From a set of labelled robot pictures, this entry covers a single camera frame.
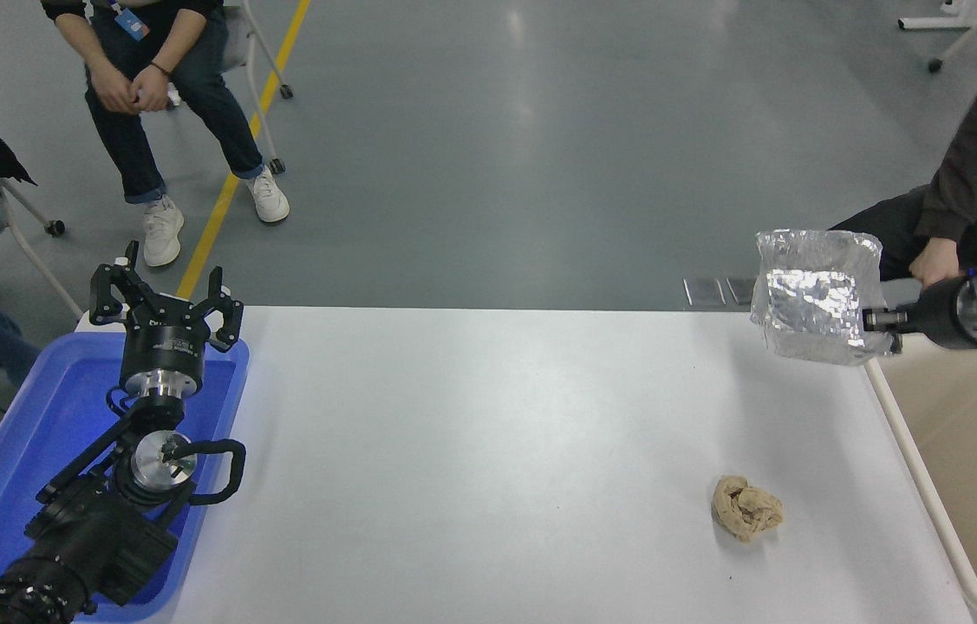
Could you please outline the person's hand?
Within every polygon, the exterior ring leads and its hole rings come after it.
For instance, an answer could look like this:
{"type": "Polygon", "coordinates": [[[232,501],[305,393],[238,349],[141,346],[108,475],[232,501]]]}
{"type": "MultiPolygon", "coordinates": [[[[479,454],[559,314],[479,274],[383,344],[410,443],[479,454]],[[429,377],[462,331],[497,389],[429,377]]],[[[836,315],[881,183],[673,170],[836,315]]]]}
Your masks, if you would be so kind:
{"type": "Polygon", "coordinates": [[[957,242],[952,238],[931,237],[909,264],[909,274],[928,289],[944,280],[955,279],[961,273],[957,242]]]}

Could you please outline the seated person's right hand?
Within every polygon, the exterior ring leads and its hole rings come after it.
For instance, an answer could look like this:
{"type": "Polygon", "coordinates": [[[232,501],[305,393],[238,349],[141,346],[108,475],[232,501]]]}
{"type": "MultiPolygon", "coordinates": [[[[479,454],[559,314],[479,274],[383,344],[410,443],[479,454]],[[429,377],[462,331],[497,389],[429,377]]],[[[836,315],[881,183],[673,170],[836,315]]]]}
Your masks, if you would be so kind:
{"type": "Polygon", "coordinates": [[[105,110],[119,114],[136,115],[138,90],[119,68],[111,63],[88,64],[89,86],[95,91],[105,110]]]}

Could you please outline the seated person's left hand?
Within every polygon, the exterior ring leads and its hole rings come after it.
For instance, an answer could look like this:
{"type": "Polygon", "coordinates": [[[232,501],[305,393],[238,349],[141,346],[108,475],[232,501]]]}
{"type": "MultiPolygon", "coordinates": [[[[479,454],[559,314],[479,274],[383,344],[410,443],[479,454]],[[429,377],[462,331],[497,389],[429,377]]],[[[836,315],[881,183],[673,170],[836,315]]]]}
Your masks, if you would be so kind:
{"type": "Polygon", "coordinates": [[[171,102],[168,96],[168,84],[170,78],[154,63],[144,67],[132,82],[135,110],[138,112],[167,110],[171,102]]]}

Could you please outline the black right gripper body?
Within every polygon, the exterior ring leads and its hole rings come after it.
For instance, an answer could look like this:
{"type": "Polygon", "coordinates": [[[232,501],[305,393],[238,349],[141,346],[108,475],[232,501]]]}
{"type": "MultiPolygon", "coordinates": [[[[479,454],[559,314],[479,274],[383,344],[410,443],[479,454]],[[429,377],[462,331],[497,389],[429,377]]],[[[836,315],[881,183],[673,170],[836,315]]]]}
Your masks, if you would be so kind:
{"type": "Polygon", "coordinates": [[[967,350],[973,347],[957,311],[957,302],[966,276],[944,279],[924,289],[915,303],[900,311],[904,320],[896,332],[899,335],[924,335],[936,345],[948,350],[967,350]]]}

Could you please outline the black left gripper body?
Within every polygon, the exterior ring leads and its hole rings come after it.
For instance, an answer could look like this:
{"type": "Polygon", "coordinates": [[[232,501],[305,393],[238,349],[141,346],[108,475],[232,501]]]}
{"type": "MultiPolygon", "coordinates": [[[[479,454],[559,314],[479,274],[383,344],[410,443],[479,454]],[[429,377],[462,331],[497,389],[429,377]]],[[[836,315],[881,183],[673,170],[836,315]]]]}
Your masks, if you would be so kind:
{"type": "Polygon", "coordinates": [[[141,297],[128,307],[121,378],[154,370],[202,378],[210,330],[203,317],[193,313],[191,301],[165,295],[152,303],[141,297]]]}

